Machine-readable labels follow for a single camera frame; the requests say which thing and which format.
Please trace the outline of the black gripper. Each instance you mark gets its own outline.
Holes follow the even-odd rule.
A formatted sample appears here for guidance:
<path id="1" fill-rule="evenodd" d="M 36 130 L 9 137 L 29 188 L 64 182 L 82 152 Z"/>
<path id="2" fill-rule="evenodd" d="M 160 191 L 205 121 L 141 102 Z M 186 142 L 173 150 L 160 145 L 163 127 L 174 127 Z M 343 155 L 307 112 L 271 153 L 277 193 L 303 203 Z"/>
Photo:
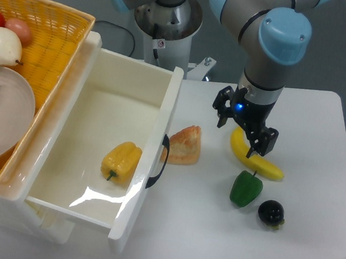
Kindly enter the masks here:
<path id="1" fill-rule="evenodd" d="M 213 108 L 217 111 L 217 128 L 221 128 L 232 118 L 246 133 L 250 148 L 247 158 L 252 155 L 265 156 L 273 150 L 279 132 L 266 127 L 266 120 L 275 103 L 261 105 L 253 103 L 246 97 L 247 89 L 226 86 L 220 90 L 213 102 Z"/>

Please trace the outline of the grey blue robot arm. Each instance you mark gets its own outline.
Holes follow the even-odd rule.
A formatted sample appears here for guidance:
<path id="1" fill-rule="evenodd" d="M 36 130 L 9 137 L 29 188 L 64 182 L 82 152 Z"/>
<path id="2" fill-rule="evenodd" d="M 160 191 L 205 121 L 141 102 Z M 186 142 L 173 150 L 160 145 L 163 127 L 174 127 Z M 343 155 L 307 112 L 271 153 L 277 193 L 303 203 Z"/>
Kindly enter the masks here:
<path id="1" fill-rule="evenodd" d="M 133 11 L 143 33 L 144 59 L 167 70 L 188 68 L 190 44 L 202 25 L 196 0 L 110 0 L 119 12 Z M 266 119 L 312 36 L 303 12 L 327 0 L 209 0 L 214 16 L 248 54 L 237 87 L 222 89 L 213 107 L 219 126 L 231 118 L 245 131 L 248 155 L 272 151 L 277 130 Z"/>

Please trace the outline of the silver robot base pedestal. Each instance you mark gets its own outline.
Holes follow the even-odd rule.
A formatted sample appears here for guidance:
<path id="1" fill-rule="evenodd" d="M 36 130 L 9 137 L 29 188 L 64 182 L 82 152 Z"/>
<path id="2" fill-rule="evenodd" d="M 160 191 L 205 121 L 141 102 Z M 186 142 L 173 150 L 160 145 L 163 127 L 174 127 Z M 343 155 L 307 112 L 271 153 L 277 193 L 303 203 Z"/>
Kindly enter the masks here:
<path id="1" fill-rule="evenodd" d="M 143 38 L 144 61 L 157 67 L 181 68 L 187 76 L 192 39 L 202 25 L 202 8 L 196 0 L 167 8 L 145 4 L 134 11 Z"/>

